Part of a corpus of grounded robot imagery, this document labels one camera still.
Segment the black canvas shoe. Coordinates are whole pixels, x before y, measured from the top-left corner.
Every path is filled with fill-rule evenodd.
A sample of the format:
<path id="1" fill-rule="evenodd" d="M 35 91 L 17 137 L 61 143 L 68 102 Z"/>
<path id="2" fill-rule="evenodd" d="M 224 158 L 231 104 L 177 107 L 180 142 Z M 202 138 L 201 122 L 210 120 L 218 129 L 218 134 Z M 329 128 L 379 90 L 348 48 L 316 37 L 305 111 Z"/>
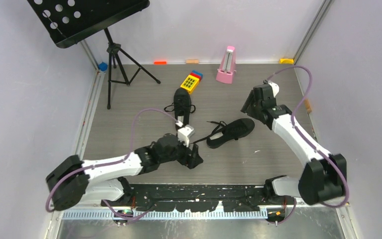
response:
<path id="1" fill-rule="evenodd" d="M 189 93 L 183 88 L 178 88 L 174 93 L 173 103 L 163 110 L 168 113 L 174 112 L 175 119 L 187 125 L 190 121 L 190 115 L 196 111 L 196 107 L 192 104 Z"/>
<path id="2" fill-rule="evenodd" d="M 208 136 L 194 141 L 193 144 L 205 141 L 209 148 L 216 149 L 230 140 L 239 140 L 248 136 L 255 128 L 255 122 L 249 118 L 237 119 L 231 123 L 224 121 L 208 122 L 215 124 L 216 127 Z"/>

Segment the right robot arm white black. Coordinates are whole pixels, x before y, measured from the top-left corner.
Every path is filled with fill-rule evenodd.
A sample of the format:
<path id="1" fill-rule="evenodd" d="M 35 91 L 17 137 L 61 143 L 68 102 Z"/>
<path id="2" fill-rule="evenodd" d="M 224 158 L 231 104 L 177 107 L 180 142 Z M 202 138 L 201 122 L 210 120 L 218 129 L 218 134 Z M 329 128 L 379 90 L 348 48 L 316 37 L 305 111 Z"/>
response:
<path id="1" fill-rule="evenodd" d="M 280 136 L 303 166 L 300 178 L 285 175 L 265 181 L 264 199 L 277 204 L 284 196 L 301 198 L 308 205 L 344 197 L 348 200 L 347 162 L 319 145 L 297 122 L 286 105 L 278 105 L 279 86 L 266 83 L 253 87 L 241 108 L 242 113 L 260 121 Z"/>

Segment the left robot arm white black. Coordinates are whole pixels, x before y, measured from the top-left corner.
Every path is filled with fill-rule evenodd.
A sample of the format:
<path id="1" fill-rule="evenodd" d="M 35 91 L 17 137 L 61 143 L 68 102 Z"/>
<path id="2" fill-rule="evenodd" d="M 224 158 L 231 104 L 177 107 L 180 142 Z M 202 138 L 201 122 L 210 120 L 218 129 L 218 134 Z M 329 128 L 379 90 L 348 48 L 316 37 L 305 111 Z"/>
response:
<path id="1" fill-rule="evenodd" d="M 204 160 L 198 145 L 187 146 L 170 133 L 123 156 L 81 160 L 78 155 L 71 155 L 45 179 L 49 189 L 46 210 L 63 211 L 77 204 L 103 200 L 127 206 L 132 192 L 124 178 L 153 172 L 171 161 L 193 169 Z"/>

